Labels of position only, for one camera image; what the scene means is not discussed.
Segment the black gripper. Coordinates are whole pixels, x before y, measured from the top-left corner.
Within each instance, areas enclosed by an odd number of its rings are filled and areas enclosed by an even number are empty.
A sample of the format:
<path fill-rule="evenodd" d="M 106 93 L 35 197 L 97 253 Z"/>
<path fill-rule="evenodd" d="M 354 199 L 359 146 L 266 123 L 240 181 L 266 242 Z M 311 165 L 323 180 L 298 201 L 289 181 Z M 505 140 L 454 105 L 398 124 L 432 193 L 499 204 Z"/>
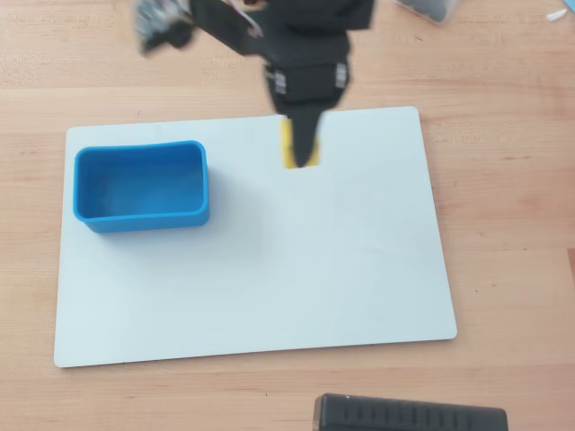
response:
<path fill-rule="evenodd" d="M 337 106 L 346 92 L 351 78 L 349 58 L 302 66 L 282 66 L 268 57 L 263 61 L 272 105 L 286 116 L 286 167 L 318 165 L 322 112 Z"/>

